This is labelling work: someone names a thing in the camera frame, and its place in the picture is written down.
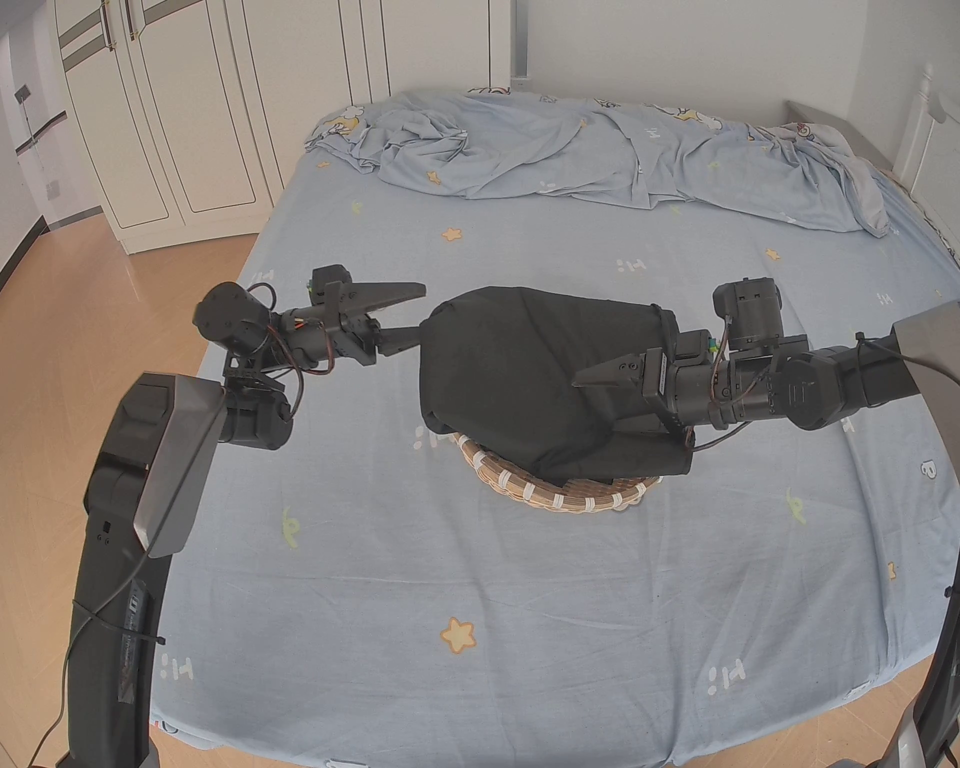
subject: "headboard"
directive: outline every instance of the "headboard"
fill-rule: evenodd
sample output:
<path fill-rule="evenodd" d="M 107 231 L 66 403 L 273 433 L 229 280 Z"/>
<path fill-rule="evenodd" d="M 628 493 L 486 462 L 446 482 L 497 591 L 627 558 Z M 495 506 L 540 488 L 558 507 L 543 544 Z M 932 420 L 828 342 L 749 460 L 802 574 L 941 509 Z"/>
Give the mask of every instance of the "headboard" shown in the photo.
<path fill-rule="evenodd" d="M 933 92 L 928 64 L 914 97 L 894 174 L 941 236 L 960 252 L 960 107 Z"/>

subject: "wardrobe handle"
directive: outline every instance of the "wardrobe handle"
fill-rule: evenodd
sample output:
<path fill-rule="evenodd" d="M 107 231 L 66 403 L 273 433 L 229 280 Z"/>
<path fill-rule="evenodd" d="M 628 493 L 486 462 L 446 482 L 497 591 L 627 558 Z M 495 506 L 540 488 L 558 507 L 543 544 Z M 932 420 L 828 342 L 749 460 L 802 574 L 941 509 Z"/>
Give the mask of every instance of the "wardrobe handle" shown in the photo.
<path fill-rule="evenodd" d="M 104 24 L 104 38 L 107 41 L 107 48 L 110 51 L 115 51 L 117 44 L 113 41 L 113 35 L 110 34 L 110 20 L 107 16 L 108 3 L 109 0 L 100 0 L 100 19 Z"/>
<path fill-rule="evenodd" d="M 133 28 L 133 11 L 130 9 L 130 0 L 123 0 L 127 8 L 127 29 L 130 31 L 130 42 L 136 40 L 136 29 Z"/>

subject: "gray bedside table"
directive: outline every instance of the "gray bedside table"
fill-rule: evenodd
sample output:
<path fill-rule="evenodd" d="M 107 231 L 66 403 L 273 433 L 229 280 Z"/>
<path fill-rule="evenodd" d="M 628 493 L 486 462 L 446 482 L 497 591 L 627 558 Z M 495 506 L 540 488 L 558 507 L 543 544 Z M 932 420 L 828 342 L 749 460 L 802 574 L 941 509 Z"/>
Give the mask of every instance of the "gray bedside table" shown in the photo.
<path fill-rule="evenodd" d="M 892 171 L 894 169 L 894 164 L 884 157 L 879 149 L 867 141 L 863 133 L 846 120 L 842 120 L 829 112 L 824 112 L 822 109 L 808 107 L 806 104 L 798 104 L 797 102 L 787 102 L 786 107 L 788 123 L 822 123 L 835 128 L 847 139 L 847 143 L 850 144 L 856 156 L 870 160 L 881 171 Z"/>

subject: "black cloth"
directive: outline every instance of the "black cloth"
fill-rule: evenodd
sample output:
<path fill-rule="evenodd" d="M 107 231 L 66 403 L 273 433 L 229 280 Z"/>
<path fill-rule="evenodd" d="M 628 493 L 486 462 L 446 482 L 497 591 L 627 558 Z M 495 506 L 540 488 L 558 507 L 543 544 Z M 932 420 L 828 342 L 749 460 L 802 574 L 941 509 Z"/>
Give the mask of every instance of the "black cloth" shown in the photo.
<path fill-rule="evenodd" d="M 692 454 L 669 435 L 614 432 L 650 413 L 639 388 L 588 387 L 576 371 L 663 347 L 672 312 L 530 288 L 481 288 L 420 324 L 420 408 L 438 434 L 462 432 L 543 480 L 686 474 Z"/>

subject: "robotic arm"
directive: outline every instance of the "robotic arm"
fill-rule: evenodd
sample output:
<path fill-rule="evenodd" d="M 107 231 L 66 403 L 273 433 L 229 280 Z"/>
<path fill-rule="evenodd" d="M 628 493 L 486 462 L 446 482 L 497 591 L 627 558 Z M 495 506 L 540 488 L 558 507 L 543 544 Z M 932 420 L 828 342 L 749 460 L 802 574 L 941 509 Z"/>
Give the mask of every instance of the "robotic arm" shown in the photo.
<path fill-rule="evenodd" d="M 369 313 L 424 296 L 423 285 L 353 283 L 337 265 L 315 270 L 310 286 L 310 306 L 282 313 L 235 283 L 216 286 L 197 306 L 194 324 L 227 351 L 223 385 L 144 373 L 121 400 L 84 496 L 86 539 L 64 660 L 70 752 L 59 767 L 159 764 L 148 724 L 154 650 L 164 642 L 156 636 L 163 591 L 170 559 L 193 526 L 216 443 L 276 450 L 290 437 L 305 373 L 329 373 L 338 357 L 372 365 L 378 351 L 396 354 L 420 342 L 417 328 L 384 329 Z M 691 451 L 710 445 L 693 447 L 697 424 L 725 429 L 787 418 L 818 429 L 861 407 L 921 393 L 958 466 L 960 302 L 900 321 L 883 339 L 858 334 L 853 349 L 811 351 L 805 336 L 783 336 L 772 279 L 727 283 L 713 300 L 725 322 L 716 355 L 707 331 L 680 333 L 659 348 L 579 371 L 573 385 L 639 388 L 652 413 L 614 429 L 666 432 Z M 300 380 L 292 407 L 279 375 L 268 375 L 287 372 Z M 929 676 L 883 768 L 932 768 L 956 735 L 960 564 L 948 597 Z"/>

